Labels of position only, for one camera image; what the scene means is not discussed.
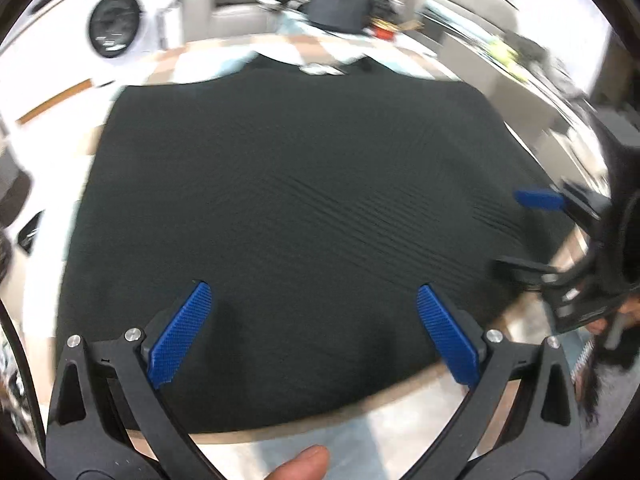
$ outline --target wooden trim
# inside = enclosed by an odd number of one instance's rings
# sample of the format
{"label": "wooden trim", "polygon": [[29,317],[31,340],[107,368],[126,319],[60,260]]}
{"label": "wooden trim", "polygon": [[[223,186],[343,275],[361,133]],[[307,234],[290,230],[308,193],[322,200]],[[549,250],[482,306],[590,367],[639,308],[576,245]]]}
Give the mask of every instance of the wooden trim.
{"label": "wooden trim", "polygon": [[71,88],[67,88],[66,90],[60,92],[57,95],[54,95],[51,99],[44,101],[41,105],[36,106],[33,110],[25,113],[20,119],[16,122],[20,124],[20,126],[24,126],[26,123],[35,119],[40,114],[43,114],[50,108],[53,108],[55,105],[59,105],[62,101],[66,101],[67,99],[78,95],[80,92],[84,90],[88,90],[92,88],[94,84],[90,79],[85,79],[81,83],[77,85],[73,85]]}

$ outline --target human hand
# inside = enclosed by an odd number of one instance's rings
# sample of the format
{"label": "human hand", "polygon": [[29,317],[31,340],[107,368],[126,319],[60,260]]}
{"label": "human hand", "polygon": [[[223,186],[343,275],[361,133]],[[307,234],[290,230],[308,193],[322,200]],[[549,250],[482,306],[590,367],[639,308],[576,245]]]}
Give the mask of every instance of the human hand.
{"label": "human hand", "polygon": [[329,450],[324,446],[309,447],[275,469],[265,480],[322,480],[329,467],[329,458]]}
{"label": "human hand", "polygon": [[[618,310],[621,314],[628,314],[626,328],[640,323],[640,296],[631,296]],[[607,329],[607,320],[597,319],[585,325],[585,328],[593,335],[600,335]]]}

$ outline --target washing machine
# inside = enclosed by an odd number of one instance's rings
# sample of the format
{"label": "washing machine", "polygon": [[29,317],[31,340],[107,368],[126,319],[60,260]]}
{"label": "washing machine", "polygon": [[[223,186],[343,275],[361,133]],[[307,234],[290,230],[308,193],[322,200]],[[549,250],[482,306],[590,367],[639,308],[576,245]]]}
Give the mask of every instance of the washing machine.
{"label": "washing machine", "polygon": [[159,0],[80,0],[95,72],[125,66],[160,48]]}

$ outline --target metal screw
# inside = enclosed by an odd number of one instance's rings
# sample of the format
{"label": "metal screw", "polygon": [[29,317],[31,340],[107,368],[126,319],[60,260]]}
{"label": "metal screw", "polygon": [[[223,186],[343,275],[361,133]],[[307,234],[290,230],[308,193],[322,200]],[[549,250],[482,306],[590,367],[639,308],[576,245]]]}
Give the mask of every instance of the metal screw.
{"label": "metal screw", "polygon": [[486,338],[492,343],[499,343],[503,337],[502,332],[493,328],[486,333]]}
{"label": "metal screw", "polygon": [[81,341],[82,341],[82,338],[79,335],[73,335],[69,339],[66,340],[66,345],[69,348],[75,348],[76,346],[78,346],[80,344]]}
{"label": "metal screw", "polygon": [[558,309],[556,309],[556,314],[558,314],[558,317],[567,317],[569,314],[573,314],[573,313],[574,313],[574,306],[571,303],[567,305],[559,306]]}
{"label": "metal screw", "polygon": [[142,332],[139,328],[129,328],[129,330],[124,333],[124,339],[127,341],[137,341],[141,335]]}
{"label": "metal screw", "polygon": [[567,302],[567,301],[571,301],[574,300],[575,297],[580,294],[580,291],[577,288],[572,288],[569,292],[567,292],[563,297],[562,297],[562,301],[563,302]]}
{"label": "metal screw", "polygon": [[555,348],[555,349],[560,348],[560,341],[554,335],[551,337],[547,337],[546,342],[548,343],[549,346],[551,346],[551,348]]}

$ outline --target blue gripper pad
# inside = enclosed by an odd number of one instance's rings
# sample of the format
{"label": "blue gripper pad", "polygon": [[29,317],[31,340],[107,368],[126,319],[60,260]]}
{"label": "blue gripper pad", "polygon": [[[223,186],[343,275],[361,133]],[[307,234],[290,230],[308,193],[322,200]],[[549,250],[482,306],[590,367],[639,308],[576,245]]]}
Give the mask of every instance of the blue gripper pad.
{"label": "blue gripper pad", "polygon": [[429,285],[418,289],[418,315],[456,382],[476,386],[478,353]]}
{"label": "blue gripper pad", "polygon": [[513,196],[524,207],[546,209],[548,211],[562,211],[564,207],[564,197],[552,189],[516,191]]}
{"label": "blue gripper pad", "polygon": [[146,375],[156,390],[174,378],[211,311],[211,301],[210,286],[200,282],[153,345]]}

